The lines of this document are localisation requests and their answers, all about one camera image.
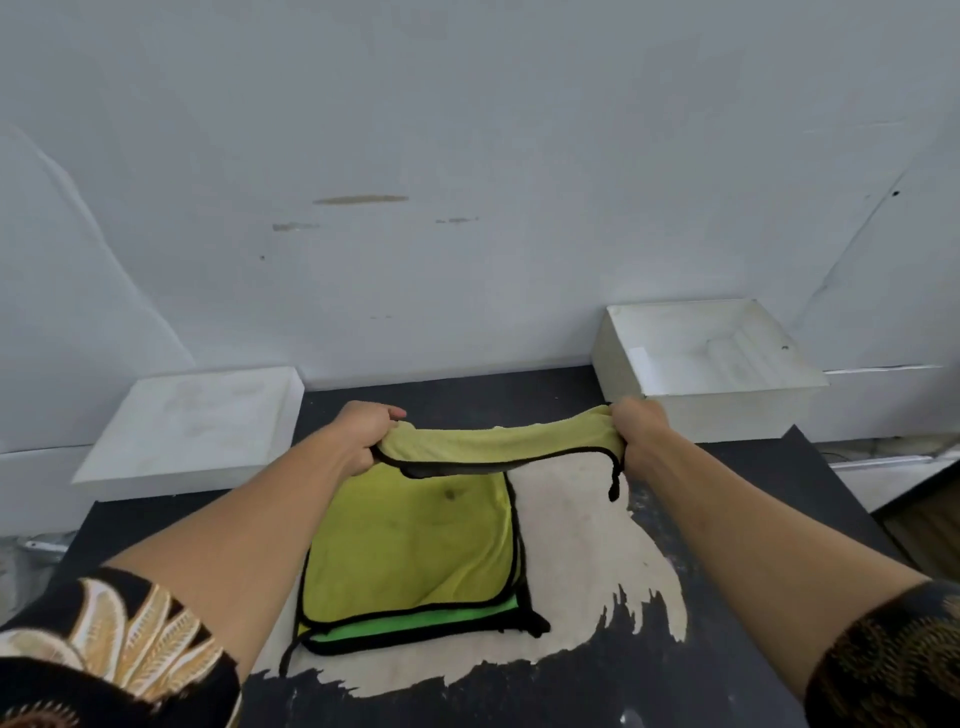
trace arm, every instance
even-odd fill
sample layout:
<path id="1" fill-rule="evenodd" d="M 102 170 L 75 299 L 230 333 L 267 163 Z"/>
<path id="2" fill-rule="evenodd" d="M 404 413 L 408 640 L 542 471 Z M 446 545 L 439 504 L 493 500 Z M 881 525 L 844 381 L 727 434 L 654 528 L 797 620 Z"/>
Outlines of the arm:
<path id="1" fill-rule="evenodd" d="M 290 593 L 303 554 L 340 484 L 373 464 L 369 450 L 405 417 L 350 402 L 246 485 L 108 562 L 161 584 L 250 672 Z"/>
<path id="2" fill-rule="evenodd" d="M 803 697 L 854 621 L 927 578 L 755 488 L 670 429 L 654 401 L 613 422 L 626 469 L 646 480 L 787 687 Z"/>

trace white container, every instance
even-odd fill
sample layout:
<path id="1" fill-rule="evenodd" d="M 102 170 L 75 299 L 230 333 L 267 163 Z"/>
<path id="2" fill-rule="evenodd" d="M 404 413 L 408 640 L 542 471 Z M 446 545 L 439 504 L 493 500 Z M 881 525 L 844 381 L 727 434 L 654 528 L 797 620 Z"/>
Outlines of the white container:
<path id="1" fill-rule="evenodd" d="M 658 401 L 699 443 L 779 438 L 828 385 L 756 301 L 608 306 L 593 345 L 604 397 Z"/>
<path id="2" fill-rule="evenodd" d="M 97 500 L 235 488 L 290 448 L 293 367 L 140 379 L 73 476 Z"/>

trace stacked cloth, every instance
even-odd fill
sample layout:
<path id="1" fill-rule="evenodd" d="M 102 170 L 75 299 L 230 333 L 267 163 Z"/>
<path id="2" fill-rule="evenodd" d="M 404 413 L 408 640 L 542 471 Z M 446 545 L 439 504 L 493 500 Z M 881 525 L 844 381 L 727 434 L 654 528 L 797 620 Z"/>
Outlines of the stacked cloth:
<path id="1" fill-rule="evenodd" d="M 303 564 L 294 641 L 319 655 L 514 629 L 539 637 L 507 471 L 605 452 L 617 498 L 623 441 L 610 409 L 547 425 L 423 430 L 400 423 L 379 461 L 331 501 Z"/>

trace person's right arm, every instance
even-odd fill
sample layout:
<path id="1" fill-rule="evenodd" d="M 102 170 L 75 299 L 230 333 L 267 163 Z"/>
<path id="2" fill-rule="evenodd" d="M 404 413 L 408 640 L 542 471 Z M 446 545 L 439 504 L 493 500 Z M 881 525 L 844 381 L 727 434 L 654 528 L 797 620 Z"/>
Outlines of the person's right arm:
<path id="1" fill-rule="evenodd" d="M 649 483 L 797 696 L 845 629 L 928 580 L 763 493 L 672 430 L 656 402 L 612 412 L 627 475 Z"/>

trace sleeve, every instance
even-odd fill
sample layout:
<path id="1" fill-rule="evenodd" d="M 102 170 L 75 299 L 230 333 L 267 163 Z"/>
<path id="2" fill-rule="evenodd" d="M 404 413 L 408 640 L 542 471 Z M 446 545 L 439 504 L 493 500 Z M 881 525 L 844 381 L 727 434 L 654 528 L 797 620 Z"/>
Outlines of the sleeve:
<path id="1" fill-rule="evenodd" d="M 858 619 L 813 672 L 813 728 L 956 725 L 960 716 L 960 586 L 929 581 Z"/>
<path id="2" fill-rule="evenodd" d="M 163 587 L 100 568 L 0 627 L 0 728 L 239 720 L 236 663 Z"/>

